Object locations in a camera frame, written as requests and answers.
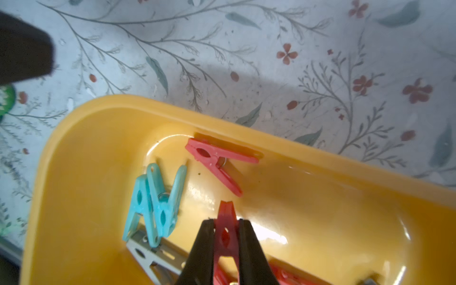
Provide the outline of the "yellow plastic storage box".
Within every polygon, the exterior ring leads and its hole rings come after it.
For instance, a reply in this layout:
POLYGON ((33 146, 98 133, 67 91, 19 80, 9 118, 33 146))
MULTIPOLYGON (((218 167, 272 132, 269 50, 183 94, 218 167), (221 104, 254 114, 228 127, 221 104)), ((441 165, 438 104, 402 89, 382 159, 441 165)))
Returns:
POLYGON ((296 142, 138 96, 106 96, 69 114, 40 159, 23 285, 148 285, 122 240, 136 177, 188 172, 167 243, 189 251, 203 220, 232 201, 262 249, 333 285, 456 282, 456 194, 296 142), (185 146, 190 138, 254 156, 224 170, 234 195, 185 146))

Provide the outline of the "red clothespin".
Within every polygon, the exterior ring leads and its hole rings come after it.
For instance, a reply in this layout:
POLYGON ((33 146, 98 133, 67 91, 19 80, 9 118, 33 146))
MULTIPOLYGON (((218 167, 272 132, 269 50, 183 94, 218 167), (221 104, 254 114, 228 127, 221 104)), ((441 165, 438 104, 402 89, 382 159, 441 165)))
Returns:
POLYGON ((191 153, 194 159, 203 164, 224 186, 237 197, 243 196, 243 191, 237 182, 224 170, 223 166, 229 159, 241 162, 258 164, 259 159, 254 156, 233 152, 204 141, 190 138, 185 149, 191 153))
POLYGON ((230 277, 219 265, 221 257, 233 258, 239 271, 238 219, 232 201, 221 201, 218 216, 214 220, 214 285, 229 285, 230 277))
POLYGON ((280 285, 320 285, 313 277, 294 274, 277 265, 269 263, 269 266, 280 285))

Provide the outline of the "grey clothespin bottom left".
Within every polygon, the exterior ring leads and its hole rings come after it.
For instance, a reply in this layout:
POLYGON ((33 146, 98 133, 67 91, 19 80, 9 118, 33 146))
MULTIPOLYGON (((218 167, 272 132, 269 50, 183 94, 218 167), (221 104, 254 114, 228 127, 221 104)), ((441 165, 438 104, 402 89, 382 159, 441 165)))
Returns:
POLYGON ((186 254, 165 243, 152 248, 142 230, 128 238, 127 248, 155 285, 174 285, 185 267, 186 254))

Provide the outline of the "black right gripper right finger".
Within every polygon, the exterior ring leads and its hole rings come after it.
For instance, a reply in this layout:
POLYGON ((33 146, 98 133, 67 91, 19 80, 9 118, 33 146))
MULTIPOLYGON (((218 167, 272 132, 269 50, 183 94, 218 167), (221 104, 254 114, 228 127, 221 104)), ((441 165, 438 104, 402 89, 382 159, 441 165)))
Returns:
POLYGON ((249 220, 239 220, 239 284, 279 285, 249 220))

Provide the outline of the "grey clothespin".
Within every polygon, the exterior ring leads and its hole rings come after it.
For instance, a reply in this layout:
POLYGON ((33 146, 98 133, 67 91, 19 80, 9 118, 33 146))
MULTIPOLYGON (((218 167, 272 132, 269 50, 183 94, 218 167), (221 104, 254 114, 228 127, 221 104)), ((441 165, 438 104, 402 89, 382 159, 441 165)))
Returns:
POLYGON ((185 267, 186 254, 165 243, 152 248, 142 230, 128 238, 127 248, 155 285, 174 285, 185 267))
POLYGON ((380 285, 381 276, 378 274, 371 274, 370 276, 358 281, 357 285, 380 285))

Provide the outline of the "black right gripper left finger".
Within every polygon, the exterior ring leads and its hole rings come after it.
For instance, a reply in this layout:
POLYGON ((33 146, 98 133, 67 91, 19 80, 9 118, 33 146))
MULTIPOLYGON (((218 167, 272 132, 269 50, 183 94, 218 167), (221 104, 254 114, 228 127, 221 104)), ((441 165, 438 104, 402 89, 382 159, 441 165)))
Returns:
POLYGON ((176 285, 213 284, 214 236, 214 220, 204 220, 176 285))

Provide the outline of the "grey clothespin right upper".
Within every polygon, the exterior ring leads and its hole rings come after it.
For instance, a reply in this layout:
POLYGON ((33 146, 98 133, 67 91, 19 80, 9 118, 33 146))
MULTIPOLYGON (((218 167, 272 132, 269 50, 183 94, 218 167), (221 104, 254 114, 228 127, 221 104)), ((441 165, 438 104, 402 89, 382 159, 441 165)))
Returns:
POLYGON ((370 276, 358 281, 357 285, 380 285, 381 276, 378 274, 371 274, 370 276))

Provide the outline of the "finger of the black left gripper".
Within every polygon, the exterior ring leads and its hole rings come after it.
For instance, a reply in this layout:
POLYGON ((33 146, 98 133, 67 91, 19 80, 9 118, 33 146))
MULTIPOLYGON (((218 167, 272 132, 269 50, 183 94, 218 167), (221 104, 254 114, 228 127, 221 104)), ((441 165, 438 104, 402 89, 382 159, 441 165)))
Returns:
POLYGON ((52 73, 54 45, 44 31, 1 13, 1 84, 52 73))

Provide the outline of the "red clothespin top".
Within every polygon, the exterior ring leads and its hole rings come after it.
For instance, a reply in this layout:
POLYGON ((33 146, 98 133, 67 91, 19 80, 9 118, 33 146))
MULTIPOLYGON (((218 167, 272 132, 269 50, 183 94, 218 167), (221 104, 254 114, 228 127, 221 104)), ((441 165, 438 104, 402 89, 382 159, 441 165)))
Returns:
POLYGON ((233 152, 204 141, 190 138, 185 149, 191 153, 194 159, 203 164, 224 186, 237 197, 243 196, 243 191, 237 182, 224 170, 223 166, 229 159, 241 162, 258 164, 259 159, 254 156, 233 152))

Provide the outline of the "teal clothespin left pair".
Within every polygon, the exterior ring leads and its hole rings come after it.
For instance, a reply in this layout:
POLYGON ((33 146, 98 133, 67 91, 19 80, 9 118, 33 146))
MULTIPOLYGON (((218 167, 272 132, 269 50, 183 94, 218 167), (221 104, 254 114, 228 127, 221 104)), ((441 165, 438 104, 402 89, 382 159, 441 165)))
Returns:
POLYGON ((152 233, 154 233, 152 221, 153 206, 146 175, 140 175, 135 180, 134 191, 123 232, 122 239, 124 241, 129 240, 129 238, 137 230, 141 216, 144 219, 148 241, 151 242, 153 240, 152 233))

